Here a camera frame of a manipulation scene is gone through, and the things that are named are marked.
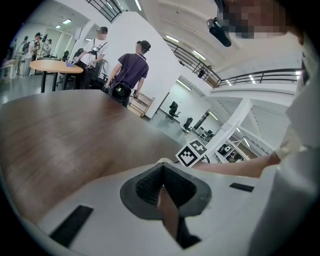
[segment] wooden table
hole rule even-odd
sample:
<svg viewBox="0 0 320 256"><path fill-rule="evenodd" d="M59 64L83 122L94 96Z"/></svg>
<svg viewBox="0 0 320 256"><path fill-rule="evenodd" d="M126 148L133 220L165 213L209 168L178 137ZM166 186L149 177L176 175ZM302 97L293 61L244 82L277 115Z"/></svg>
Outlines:
<svg viewBox="0 0 320 256"><path fill-rule="evenodd" d="M100 90L23 97L0 111L0 166L19 213L36 223L87 182L181 146Z"/></svg>
<svg viewBox="0 0 320 256"><path fill-rule="evenodd" d="M39 59L39 60L32 61L30 63L30 67L32 69L42 71L41 93L45 92L47 72L54 73L53 83L52 83L52 91L54 92L56 90L58 73L64 74L62 90L65 90L67 87L69 74L79 74L84 71L79 66L73 66L73 67L67 66L66 62L59 61L59 60L53 60L53 59Z"/></svg>

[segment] purple shirt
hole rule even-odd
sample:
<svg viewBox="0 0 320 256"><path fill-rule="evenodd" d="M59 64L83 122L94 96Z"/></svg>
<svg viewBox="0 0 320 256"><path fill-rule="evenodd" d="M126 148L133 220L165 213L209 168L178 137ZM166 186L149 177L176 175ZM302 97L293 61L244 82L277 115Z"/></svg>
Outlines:
<svg viewBox="0 0 320 256"><path fill-rule="evenodd" d="M115 76L115 82L123 81L132 89L141 78L146 78L149 70L146 58L137 53L126 53L118 59L122 68Z"/></svg>

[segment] metal railing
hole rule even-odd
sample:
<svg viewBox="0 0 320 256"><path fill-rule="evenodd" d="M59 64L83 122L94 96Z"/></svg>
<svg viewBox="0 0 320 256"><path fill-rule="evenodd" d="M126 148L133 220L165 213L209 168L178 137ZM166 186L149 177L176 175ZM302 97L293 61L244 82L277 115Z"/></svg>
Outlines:
<svg viewBox="0 0 320 256"><path fill-rule="evenodd" d="M299 68L285 68L285 69L272 69L265 71L258 71L248 74L237 75L227 79L221 80L219 87L221 86L234 86L234 85L244 85L244 84L296 84L299 75L296 72L301 72Z"/></svg>
<svg viewBox="0 0 320 256"><path fill-rule="evenodd" d="M123 10L117 0L86 0L96 8L111 23L118 17Z"/></svg>
<svg viewBox="0 0 320 256"><path fill-rule="evenodd" d="M195 55L188 52L187 50L181 48L180 46L164 39L170 49L173 51L174 55L179 59L181 65L192 70L193 73L197 74L199 79L205 81L212 88L218 87L219 82L221 81L220 77L212 71L212 69L198 59Z"/></svg>

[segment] purple object on table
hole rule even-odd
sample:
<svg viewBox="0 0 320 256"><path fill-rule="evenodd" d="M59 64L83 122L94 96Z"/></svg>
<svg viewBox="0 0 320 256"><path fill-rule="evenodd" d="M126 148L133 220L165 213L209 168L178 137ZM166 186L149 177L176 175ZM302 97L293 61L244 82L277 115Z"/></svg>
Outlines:
<svg viewBox="0 0 320 256"><path fill-rule="evenodd" d="M72 68L75 67L75 65L72 65L69 61L66 61L66 62L65 62L65 65L66 65L67 67L72 67Z"/></svg>

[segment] backpack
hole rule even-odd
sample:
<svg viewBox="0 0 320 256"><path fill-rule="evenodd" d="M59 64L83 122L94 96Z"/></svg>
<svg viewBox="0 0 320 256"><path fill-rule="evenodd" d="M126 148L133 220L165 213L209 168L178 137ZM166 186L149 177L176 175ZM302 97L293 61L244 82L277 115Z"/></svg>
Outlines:
<svg viewBox="0 0 320 256"><path fill-rule="evenodd" d="M30 42L26 42L22 47L22 55L25 55L28 52Z"/></svg>

